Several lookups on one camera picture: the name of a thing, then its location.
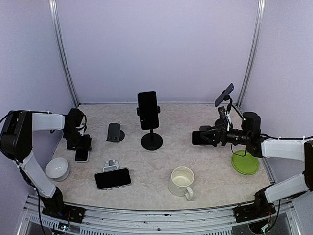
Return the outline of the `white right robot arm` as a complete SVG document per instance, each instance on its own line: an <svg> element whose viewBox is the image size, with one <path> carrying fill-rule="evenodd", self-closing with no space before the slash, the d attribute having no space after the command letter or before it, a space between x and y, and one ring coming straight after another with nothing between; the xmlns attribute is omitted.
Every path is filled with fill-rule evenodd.
<svg viewBox="0 0 313 235"><path fill-rule="evenodd" d="M192 133L193 145L242 145L256 158L286 159L302 162L301 173L255 193L250 213L261 217L274 202L297 197L313 190L313 138L271 137L261 131L261 118L254 112L244 112L240 129L234 129L226 114L221 115L214 126L201 126Z"/></svg>

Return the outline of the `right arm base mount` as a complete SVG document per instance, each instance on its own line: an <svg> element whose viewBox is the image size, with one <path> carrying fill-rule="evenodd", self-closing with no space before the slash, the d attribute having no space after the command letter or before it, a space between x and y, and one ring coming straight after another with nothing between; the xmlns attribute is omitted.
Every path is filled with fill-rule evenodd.
<svg viewBox="0 0 313 235"><path fill-rule="evenodd" d="M263 218L276 213L276 209L273 204L264 207L259 207L255 204L247 204L243 206L239 205L236 206L233 211L237 223Z"/></svg>

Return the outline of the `black round-base phone stand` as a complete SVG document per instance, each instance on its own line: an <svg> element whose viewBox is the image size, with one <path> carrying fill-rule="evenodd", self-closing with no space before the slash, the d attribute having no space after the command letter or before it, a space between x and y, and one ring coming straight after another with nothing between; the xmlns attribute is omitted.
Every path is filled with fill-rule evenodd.
<svg viewBox="0 0 313 235"><path fill-rule="evenodd" d="M160 134L155 133L154 129L150 129L149 133L146 133L141 138L141 145L144 149L149 151L155 151L162 147L163 138Z"/></svg>

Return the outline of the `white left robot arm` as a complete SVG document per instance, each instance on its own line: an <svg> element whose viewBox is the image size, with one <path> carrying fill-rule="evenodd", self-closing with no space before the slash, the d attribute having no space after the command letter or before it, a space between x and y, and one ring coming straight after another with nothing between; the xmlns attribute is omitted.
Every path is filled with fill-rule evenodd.
<svg viewBox="0 0 313 235"><path fill-rule="evenodd" d="M38 191L46 208L57 217L68 214L61 191L51 182L38 164L33 153L32 135L36 131L62 131L67 149L92 150L92 138L86 134L87 117L79 109L72 108L67 115L51 112L15 110L4 118L0 133L0 151L14 161L24 180Z"/></svg>

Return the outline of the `phone with purple edge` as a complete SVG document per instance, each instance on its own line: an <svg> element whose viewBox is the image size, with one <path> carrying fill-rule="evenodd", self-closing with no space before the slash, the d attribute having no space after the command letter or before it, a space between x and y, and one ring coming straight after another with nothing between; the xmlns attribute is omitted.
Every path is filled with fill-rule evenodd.
<svg viewBox="0 0 313 235"><path fill-rule="evenodd" d="M192 144L193 145L202 145L203 140L200 138L200 133L202 131L193 131L192 132Z"/></svg>

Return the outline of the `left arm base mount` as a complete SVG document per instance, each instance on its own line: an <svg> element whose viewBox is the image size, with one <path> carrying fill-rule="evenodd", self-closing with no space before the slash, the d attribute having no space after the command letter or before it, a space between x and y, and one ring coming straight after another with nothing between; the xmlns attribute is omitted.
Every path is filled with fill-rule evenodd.
<svg viewBox="0 0 313 235"><path fill-rule="evenodd" d="M53 218L81 224L85 215L85 209L82 207L65 204L61 211L57 211L56 209L49 207L44 207L42 210L42 214Z"/></svg>

